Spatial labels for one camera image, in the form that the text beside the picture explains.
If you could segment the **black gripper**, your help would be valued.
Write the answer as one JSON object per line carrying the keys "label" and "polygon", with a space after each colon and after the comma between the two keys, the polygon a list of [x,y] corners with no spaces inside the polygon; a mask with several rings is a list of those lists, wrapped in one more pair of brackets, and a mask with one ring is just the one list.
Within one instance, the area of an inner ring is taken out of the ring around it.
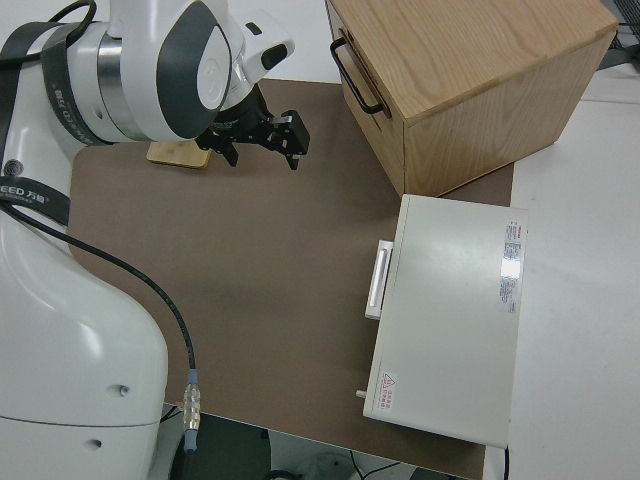
{"label": "black gripper", "polygon": [[262,91],[253,88],[238,104],[219,112],[195,141],[200,149],[219,153],[231,167],[236,167],[239,159],[234,143],[261,145],[282,154],[289,168],[296,171],[300,158],[308,152],[310,134],[296,110],[273,115]]}

